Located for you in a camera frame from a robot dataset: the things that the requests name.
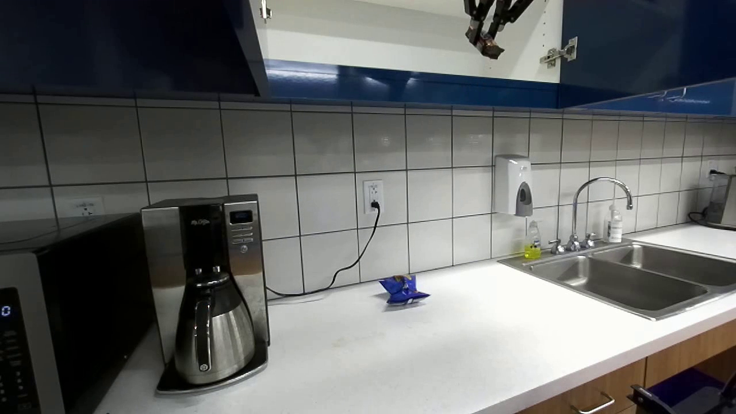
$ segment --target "power cord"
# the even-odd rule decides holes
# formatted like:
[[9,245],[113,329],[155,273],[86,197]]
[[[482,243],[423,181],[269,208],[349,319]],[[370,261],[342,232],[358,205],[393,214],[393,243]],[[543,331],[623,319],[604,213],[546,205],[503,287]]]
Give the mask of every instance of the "power cord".
[[376,238],[378,224],[381,221],[381,205],[379,204],[370,204],[370,208],[376,210],[376,221],[372,221],[372,230],[370,230],[370,238],[367,238],[364,251],[358,254],[358,258],[353,266],[335,269],[335,275],[331,277],[330,285],[324,285],[319,290],[311,290],[311,292],[298,292],[298,294],[288,294],[288,292],[279,292],[279,290],[272,290],[272,287],[267,287],[267,290],[272,294],[275,294],[275,297],[307,297],[307,294],[331,290],[342,273],[349,273],[353,267],[356,267],[364,261],[364,256],[365,256],[365,251],[367,251],[367,246],[370,246],[370,243]]

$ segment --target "sink basin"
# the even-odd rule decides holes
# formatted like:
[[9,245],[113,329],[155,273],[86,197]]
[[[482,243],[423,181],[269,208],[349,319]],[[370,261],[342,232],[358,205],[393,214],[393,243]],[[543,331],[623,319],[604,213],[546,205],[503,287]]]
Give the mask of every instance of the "sink basin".
[[523,266],[523,269],[645,319],[665,319],[708,297],[704,285],[587,254]]
[[623,248],[610,248],[592,254],[596,261],[610,261],[646,273],[677,277],[684,281],[732,290],[736,287],[736,266],[712,258],[691,256],[680,251],[666,251],[657,246],[630,245]]

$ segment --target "white countertop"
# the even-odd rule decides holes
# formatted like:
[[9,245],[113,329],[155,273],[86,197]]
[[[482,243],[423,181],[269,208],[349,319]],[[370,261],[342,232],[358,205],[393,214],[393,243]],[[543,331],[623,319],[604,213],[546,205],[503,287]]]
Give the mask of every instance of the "white countertop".
[[[638,238],[736,261],[736,232]],[[724,294],[653,323],[500,263],[422,275],[433,297],[389,309],[379,284],[272,301],[269,367],[226,389],[156,397],[149,335],[97,413],[517,413],[736,319]]]

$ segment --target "tile backsplash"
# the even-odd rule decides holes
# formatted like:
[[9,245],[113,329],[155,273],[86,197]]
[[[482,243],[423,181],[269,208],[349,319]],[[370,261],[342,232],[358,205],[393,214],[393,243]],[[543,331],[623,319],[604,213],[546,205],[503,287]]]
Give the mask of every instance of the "tile backsplash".
[[[530,221],[568,240],[574,190],[594,184],[580,232],[684,224],[708,171],[736,174],[736,123],[364,106],[0,97],[0,221],[124,214],[189,197],[257,193],[267,279],[303,292],[370,238],[364,182],[384,182],[379,230],[339,285],[516,256]],[[494,214],[497,154],[533,161],[533,218]]]

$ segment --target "lower cabinet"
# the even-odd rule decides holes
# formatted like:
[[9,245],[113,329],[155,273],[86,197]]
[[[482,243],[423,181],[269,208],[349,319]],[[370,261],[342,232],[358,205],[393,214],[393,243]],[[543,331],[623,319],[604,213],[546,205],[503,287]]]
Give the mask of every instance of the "lower cabinet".
[[635,414],[630,388],[653,388],[688,368],[719,371],[719,381],[736,374],[736,323],[688,339],[642,362],[571,389],[556,398],[525,411],[525,414]]

